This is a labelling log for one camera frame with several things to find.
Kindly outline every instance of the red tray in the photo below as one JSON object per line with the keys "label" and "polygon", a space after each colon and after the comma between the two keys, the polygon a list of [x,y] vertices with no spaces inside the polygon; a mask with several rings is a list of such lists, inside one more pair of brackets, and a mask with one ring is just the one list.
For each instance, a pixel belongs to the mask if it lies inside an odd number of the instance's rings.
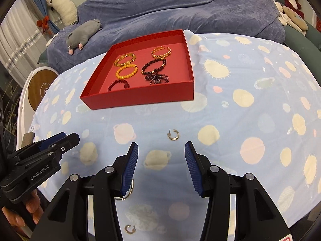
{"label": "red tray", "polygon": [[[171,48],[172,53],[166,58],[166,66],[161,72],[169,77],[170,82],[150,85],[142,75],[141,69],[154,59],[151,51],[158,46]],[[166,52],[167,50],[161,50],[156,54]],[[126,53],[136,54],[137,58],[132,64],[137,65],[138,72],[126,79],[130,88],[124,89],[124,84],[118,83],[108,92],[110,84],[117,79],[116,71],[119,67],[115,67],[114,62]],[[126,57],[119,63],[129,59],[131,57]],[[162,62],[153,63],[146,71],[158,68],[161,64]],[[133,69],[126,68],[121,75],[127,75]],[[91,109],[193,100],[194,77],[183,31],[155,33],[113,45],[90,77],[80,98]]]}

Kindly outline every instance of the gold bangle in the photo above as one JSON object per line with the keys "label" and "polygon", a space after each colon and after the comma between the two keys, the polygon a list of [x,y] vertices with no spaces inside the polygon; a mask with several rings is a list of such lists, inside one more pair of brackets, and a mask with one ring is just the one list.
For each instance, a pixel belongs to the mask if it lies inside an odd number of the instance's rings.
{"label": "gold bangle", "polygon": [[[122,59],[128,57],[128,56],[131,56],[132,58],[127,61],[127,62],[124,62],[124,63],[118,63],[119,61],[121,61]],[[122,67],[122,66],[125,66],[125,65],[128,65],[128,64],[131,64],[134,60],[136,59],[136,55],[133,54],[133,53],[126,53],[124,55],[122,55],[120,58],[118,58],[117,60],[115,60],[114,62],[114,65],[116,67]]]}
{"label": "gold bangle", "polygon": [[[124,69],[126,69],[126,68],[128,68],[128,67],[135,67],[135,70],[134,70],[132,73],[128,74],[128,75],[120,76],[119,73],[120,73],[122,70],[124,70]],[[135,65],[135,64],[128,64],[128,65],[125,65],[125,66],[121,67],[121,68],[116,72],[116,77],[117,77],[118,79],[120,79],[120,80],[124,80],[124,79],[128,79],[128,78],[134,76],[134,75],[136,74],[136,72],[138,72],[137,65]]]}
{"label": "gold bangle", "polygon": [[167,53],[162,54],[162,55],[155,55],[155,52],[160,51],[160,50],[165,50],[165,47],[164,47],[164,46],[157,47],[157,48],[155,48],[155,49],[153,49],[153,50],[151,51],[151,55],[152,55],[153,58],[155,58],[155,59],[157,59],[157,58],[166,58],[166,57],[170,56],[170,54],[171,54],[171,48],[167,47],[167,49],[168,49],[168,52],[167,52]]}

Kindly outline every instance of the green sofa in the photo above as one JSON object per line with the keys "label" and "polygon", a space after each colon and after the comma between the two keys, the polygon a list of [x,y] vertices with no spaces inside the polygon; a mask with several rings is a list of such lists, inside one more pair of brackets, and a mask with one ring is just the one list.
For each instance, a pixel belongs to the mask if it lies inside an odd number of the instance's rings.
{"label": "green sofa", "polygon": [[284,26],[284,44],[300,56],[300,58],[314,75],[317,82],[321,84],[321,33],[309,23],[307,23],[307,25],[309,30],[305,36],[289,25]]}

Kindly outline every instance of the gold hoop earring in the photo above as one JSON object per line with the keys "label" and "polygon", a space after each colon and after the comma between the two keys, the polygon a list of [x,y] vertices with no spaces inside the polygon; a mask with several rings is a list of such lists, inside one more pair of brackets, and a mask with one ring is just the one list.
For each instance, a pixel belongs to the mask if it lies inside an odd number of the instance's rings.
{"label": "gold hoop earring", "polygon": [[133,190],[134,190],[134,179],[132,178],[132,184],[131,184],[131,186],[130,186],[128,195],[127,195],[127,196],[124,196],[123,198],[114,197],[114,199],[115,199],[115,200],[124,201],[125,199],[127,199],[127,198],[133,193]]}
{"label": "gold hoop earring", "polygon": [[136,232],[135,225],[134,225],[134,227],[133,227],[133,231],[129,231],[129,230],[127,229],[127,228],[130,228],[130,227],[131,227],[131,225],[126,225],[126,226],[125,226],[125,231],[126,231],[127,234],[132,235],[132,234],[134,234],[134,233]]}
{"label": "gold hoop earring", "polygon": [[173,131],[177,133],[177,137],[175,137],[175,138],[171,137],[171,130],[170,130],[170,132],[168,132],[167,136],[170,140],[177,140],[179,138],[179,132],[176,129],[173,129]]}

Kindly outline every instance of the white curtain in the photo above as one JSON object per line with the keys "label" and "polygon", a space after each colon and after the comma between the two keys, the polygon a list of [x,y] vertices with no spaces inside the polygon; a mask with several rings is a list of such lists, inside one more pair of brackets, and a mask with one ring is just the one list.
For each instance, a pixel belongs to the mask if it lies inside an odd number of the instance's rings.
{"label": "white curtain", "polygon": [[0,61],[21,87],[46,49],[37,20],[26,0],[16,0],[0,25]]}

